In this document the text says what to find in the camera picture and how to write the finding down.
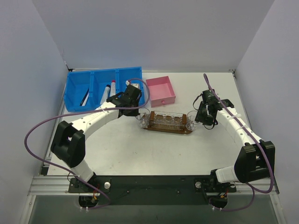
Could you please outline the white toothpaste blue cap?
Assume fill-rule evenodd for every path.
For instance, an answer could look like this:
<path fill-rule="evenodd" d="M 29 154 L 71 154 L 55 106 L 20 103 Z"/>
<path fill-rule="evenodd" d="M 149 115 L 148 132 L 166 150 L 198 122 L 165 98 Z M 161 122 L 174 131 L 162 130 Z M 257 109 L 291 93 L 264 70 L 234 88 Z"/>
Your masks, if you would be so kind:
<path fill-rule="evenodd" d="M 100 105 L 102 105 L 107 100 L 107 98 L 109 96 L 109 93 L 110 93 L 110 88 L 111 88 L 111 86 L 109 84 L 107 84 L 105 89 L 104 89 L 104 92 L 102 94 Z"/>

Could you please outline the brown wooden tray holder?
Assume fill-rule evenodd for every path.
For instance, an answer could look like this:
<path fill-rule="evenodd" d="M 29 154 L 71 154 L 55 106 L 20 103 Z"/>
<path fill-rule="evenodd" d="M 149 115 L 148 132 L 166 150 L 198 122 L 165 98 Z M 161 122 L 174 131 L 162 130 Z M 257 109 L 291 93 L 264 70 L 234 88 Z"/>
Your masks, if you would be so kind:
<path fill-rule="evenodd" d="M 190 134 L 186 128 L 186 114 L 175 112 L 151 111 L 149 126 L 144 128 L 149 131 L 174 133 L 174 134 Z"/>

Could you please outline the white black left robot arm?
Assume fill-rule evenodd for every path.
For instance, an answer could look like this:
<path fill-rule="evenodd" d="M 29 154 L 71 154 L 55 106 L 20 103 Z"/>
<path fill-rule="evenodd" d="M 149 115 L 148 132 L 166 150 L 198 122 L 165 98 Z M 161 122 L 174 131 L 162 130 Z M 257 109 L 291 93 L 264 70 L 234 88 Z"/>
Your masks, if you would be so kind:
<path fill-rule="evenodd" d="M 96 174 L 85 161 L 85 140 L 108 122 L 121 116 L 137 116 L 142 91 L 128 85 L 124 92 L 109 97 L 97 109 L 98 112 L 86 115 L 73 122 L 58 124 L 51 145 L 51 152 L 62 160 L 80 179 L 79 186 L 90 192 L 96 186 Z"/>

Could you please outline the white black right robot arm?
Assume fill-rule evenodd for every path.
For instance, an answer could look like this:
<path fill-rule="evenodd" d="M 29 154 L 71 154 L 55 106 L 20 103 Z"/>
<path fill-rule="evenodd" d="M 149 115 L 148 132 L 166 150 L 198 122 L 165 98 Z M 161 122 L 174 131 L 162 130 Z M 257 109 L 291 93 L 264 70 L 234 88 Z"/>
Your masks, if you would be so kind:
<path fill-rule="evenodd" d="M 249 183 L 270 178 L 274 183 L 275 146 L 256 135 L 228 99 L 219 100 L 211 90 L 203 91 L 195 121 L 208 127 L 221 124 L 240 148 L 232 166 L 212 171 L 216 183 Z"/>

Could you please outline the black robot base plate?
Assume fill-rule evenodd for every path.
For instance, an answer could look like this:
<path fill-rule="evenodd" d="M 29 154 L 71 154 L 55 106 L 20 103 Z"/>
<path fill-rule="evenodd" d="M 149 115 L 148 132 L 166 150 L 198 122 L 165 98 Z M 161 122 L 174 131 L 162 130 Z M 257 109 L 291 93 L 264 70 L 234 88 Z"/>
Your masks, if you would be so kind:
<path fill-rule="evenodd" d="M 236 192 L 211 175 L 98 175 L 92 185 L 112 205 L 205 205 L 210 196 Z"/>

